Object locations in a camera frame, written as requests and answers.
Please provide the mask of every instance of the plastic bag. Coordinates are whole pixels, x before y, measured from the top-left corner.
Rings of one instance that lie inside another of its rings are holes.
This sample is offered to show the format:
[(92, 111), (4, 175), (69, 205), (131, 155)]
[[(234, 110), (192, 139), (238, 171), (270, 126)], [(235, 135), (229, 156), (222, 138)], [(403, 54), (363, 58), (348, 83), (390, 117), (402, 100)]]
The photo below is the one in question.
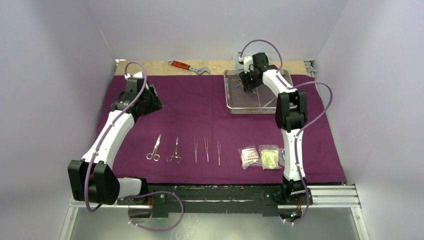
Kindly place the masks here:
[(262, 169), (280, 169), (280, 150), (277, 145), (259, 145)]
[(258, 151), (255, 146), (248, 146), (245, 148), (239, 148), (241, 158), (241, 167), (246, 170), (250, 166), (260, 166), (261, 158), (259, 157)]

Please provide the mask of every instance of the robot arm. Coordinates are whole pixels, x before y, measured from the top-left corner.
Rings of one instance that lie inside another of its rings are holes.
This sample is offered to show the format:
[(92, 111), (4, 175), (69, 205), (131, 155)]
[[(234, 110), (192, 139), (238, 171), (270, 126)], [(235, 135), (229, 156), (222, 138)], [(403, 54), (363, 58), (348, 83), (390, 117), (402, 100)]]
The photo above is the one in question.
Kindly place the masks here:
[(246, 56), (239, 60), (244, 66), (244, 71), (240, 73), (244, 90), (249, 91), (265, 84), (277, 98), (275, 122), (278, 128), (281, 129), (285, 150), (285, 167), (281, 196), (283, 200), (286, 200), (290, 197), (304, 195), (306, 190), (301, 182), (302, 176), (306, 183), (302, 161), (303, 132), (297, 136), (296, 145), (295, 140), (296, 135), (307, 121), (306, 93), (293, 88), (277, 72), (277, 67), (269, 64), (268, 57), (263, 52)]
[[(88, 182), (88, 198), (91, 203), (108, 204), (115, 203), (118, 198), (147, 193), (147, 183), (145, 179), (132, 177), (116, 178), (112, 172), (115, 156), (124, 141), (125, 136), (133, 128), (138, 117), (145, 116), (163, 107), (158, 98), (155, 87), (146, 83), (146, 87), (140, 98), (122, 113), (125, 107), (135, 99), (144, 83), (141, 72), (133, 76), (125, 76), (126, 90), (121, 92), (118, 99), (112, 104), (110, 113), (103, 130), (99, 134), (92, 147), (81, 160), (72, 160), (68, 165), (68, 175), (72, 189), (73, 198), (77, 201), (84, 201), (84, 181), (87, 174), (89, 162), (93, 154), (96, 155)], [(113, 123), (114, 119), (120, 115), (119, 119)], [(96, 147), (102, 139), (98, 151)]]

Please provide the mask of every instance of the metal tray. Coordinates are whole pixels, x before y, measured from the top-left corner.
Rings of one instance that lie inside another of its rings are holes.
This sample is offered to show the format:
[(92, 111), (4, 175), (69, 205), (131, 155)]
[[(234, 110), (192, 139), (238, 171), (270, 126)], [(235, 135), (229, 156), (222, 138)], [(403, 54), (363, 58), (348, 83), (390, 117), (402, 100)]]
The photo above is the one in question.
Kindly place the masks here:
[[(225, 70), (226, 108), (230, 114), (274, 114), (277, 99), (271, 89), (261, 85), (253, 91), (245, 92), (239, 73), (242, 70)], [(292, 77), (287, 69), (281, 75), (293, 86)]]

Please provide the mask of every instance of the purple cloth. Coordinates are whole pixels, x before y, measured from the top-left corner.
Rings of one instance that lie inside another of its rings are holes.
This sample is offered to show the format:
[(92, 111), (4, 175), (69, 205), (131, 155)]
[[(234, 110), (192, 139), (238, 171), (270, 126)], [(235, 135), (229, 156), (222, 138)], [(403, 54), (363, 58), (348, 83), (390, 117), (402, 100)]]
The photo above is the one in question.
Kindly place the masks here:
[[(293, 75), (295, 85), (313, 81)], [(118, 178), (146, 178), (148, 183), (180, 184), (278, 184), (283, 168), (262, 170), (252, 166), (242, 169), (239, 148), (255, 145), (278, 145), (283, 148), (281, 131), (274, 114), (234, 115), (227, 112), (224, 78), (219, 75), (149, 76), (164, 107), (138, 119), (124, 139), (114, 161)], [(103, 128), (111, 104), (126, 87), (123, 76), (110, 83), (101, 109), (97, 134)], [(314, 85), (301, 87), (307, 93), (308, 119), (324, 107)], [(162, 134), (157, 154), (159, 161), (147, 160)], [(178, 137), (181, 163), (167, 162)], [(204, 137), (209, 138), (207, 163)], [(198, 140), (197, 164), (194, 141)], [(217, 141), (221, 143), (221, 166), (218, 166)], [(303, 134), (303, 166), (309, 183), (345, 182), (346, 178), (325, 115)]]

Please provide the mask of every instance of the white wall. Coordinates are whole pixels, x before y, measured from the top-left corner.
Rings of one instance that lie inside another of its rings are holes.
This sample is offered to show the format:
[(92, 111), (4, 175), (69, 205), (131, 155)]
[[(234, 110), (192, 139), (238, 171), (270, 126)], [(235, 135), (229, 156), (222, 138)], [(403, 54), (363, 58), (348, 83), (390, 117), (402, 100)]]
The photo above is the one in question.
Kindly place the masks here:
[[(232, 60), (254, 39), (313, 60), (347, 0), (87, 0), (116, 58)], [(246, 53), (274, 50), (255, 43)]]
[(334, 91), (327, 116), (375, 240), (424, 234), (423, 13), (421, 1), (350, 0), (314, 65)]
[(115, 61), (83, 0), (2, 0), (0, 53), (0, 239), (58, 239)]

